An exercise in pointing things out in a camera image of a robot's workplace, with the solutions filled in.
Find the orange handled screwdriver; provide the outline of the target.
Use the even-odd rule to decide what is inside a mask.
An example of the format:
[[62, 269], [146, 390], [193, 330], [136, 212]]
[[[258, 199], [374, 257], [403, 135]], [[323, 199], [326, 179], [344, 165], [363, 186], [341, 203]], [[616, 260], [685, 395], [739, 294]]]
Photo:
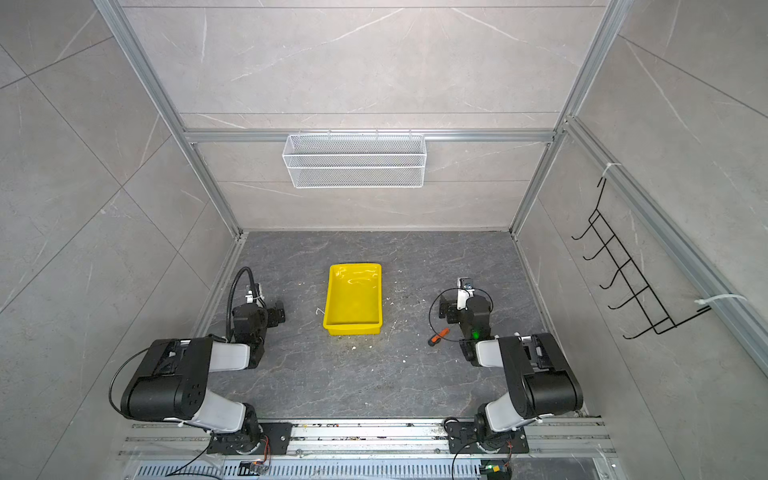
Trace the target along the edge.
[[429, 345], [430, 347], [434, 347], [434, 346], [436, 346], [436, 345], [437, 345], [438, 343], [440, 343], [440, 342], [441, 342], [441, 341], [442, 341], [442, 340], [443, 340], [443, 339], [444, 339], [444, 338], [445, 338], [445, 337], [446, 337], [446, 336], [447, 336], [449, 333], [450, 333], [450, 329], [449, 329], [449, 328], [445, 328], [445, 329], [443, 329], [442, 331], [440, 331], [439, 333], [436, 333], [436, 334], [434, 334], [433, 336], [431, 336], [431, 337], [429, 338], [429, 340], [428, 340], [428, 345]]

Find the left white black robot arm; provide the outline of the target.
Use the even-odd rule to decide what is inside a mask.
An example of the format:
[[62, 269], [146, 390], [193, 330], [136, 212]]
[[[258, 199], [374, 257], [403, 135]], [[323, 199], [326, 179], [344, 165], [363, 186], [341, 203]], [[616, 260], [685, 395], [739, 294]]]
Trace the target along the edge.
[[229, 314], [224, 341], [213, 336], [154, 341], [121, 396], [120, 412], [129, 420], [203, 429], [211, 434], [208, 454], [283, 455], [292, 425], [260, 423], [254, 406], [213, 392], [208, 377], [257, 368], [267, 330], [286, 320], [284, 305], [245, 303]]

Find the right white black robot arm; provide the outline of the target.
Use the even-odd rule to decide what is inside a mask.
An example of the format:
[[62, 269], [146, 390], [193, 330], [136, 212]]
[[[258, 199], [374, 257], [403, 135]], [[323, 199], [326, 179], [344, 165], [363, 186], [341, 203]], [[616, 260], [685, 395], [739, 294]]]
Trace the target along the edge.
[[520, 439], [524, 427], [546, 417], [575, 413], [583, 407], [581, 385], [560, 345], [550, 333], [494, 336], [490, 329], [491, 301], [459, 295], [453, 302], [437, 299], [438, 317], [460, 328], [456, 341], [472, 366], [501, 369], [506, 392], [478, 408], [471, 424], [445, 422], [448, 434], [481, 451], [498, 451]]

